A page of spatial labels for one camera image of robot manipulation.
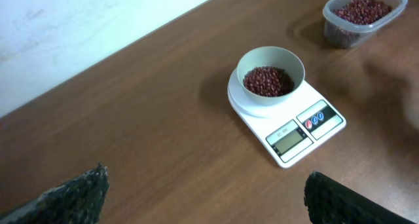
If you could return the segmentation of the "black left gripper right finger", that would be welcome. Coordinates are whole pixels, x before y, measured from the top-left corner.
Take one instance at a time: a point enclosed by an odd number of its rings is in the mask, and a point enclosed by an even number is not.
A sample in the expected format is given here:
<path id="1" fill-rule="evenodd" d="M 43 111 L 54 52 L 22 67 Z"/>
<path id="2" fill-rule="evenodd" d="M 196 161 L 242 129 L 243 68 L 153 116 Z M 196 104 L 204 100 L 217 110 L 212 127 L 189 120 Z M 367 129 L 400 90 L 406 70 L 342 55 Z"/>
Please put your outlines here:
<path id="1" fill-rule="evenodd" d="M 304 205 L 313 224 L 414 224 L 317 171 L 306 180 Z"/>

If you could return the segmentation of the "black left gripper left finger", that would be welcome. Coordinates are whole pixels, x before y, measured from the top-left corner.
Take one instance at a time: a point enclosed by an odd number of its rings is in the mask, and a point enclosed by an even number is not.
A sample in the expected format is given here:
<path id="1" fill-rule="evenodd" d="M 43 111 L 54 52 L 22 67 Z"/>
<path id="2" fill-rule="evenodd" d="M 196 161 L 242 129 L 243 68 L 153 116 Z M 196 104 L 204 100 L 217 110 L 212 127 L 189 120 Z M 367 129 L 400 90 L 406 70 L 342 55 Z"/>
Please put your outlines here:
<path id="1" fill-rule="evenodd" d="M 109 190 L 106 166 L 98 164 L 27 203 L 1 214 L 1 222 L 96 224 Z"/>

